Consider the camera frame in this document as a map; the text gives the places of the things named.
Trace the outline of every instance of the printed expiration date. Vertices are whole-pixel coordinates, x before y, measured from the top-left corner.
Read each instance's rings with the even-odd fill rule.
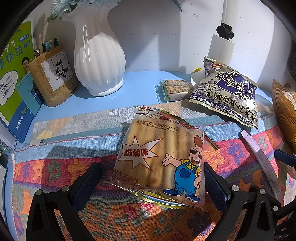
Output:
[[[167,130],[167,131],[172,131],[172,132],[179,132],[179,127],[176,126],[169,126],[169,125],[164,125],[164,124],[158,124],[152,121],[144,121],[144,120],[138,120],[137,125],[142,125],[142,126],[150,126],[154,127],[156,129],[161,129],[161,130]]]

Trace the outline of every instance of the cream flavored biscuit bag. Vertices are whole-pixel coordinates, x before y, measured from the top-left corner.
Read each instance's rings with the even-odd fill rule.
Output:
[[[170,208],[205,203],[204,130],[167,112],[142,106],[118,154],[110,183]]]

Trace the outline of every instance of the wooden pen holder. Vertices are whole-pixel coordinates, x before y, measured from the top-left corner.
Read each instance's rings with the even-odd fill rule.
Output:
[[[28,67],[49,107],[63,103],[77,88],[63,45],[41,54]]]

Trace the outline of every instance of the green book cover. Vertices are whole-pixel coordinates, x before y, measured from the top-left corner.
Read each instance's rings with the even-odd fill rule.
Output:
[[[20,97],[16,86],[29,73],[28,64],[35,58],[31,21],[19,26],[0,57],[0,121],[20,141],[34,115]]]

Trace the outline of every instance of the pencil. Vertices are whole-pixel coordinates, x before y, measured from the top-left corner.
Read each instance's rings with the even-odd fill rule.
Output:
[[[39,44],[39,52],[40,52],[40,54],[43,54],[42,34],[41,33],[39,33],[38,44]]]

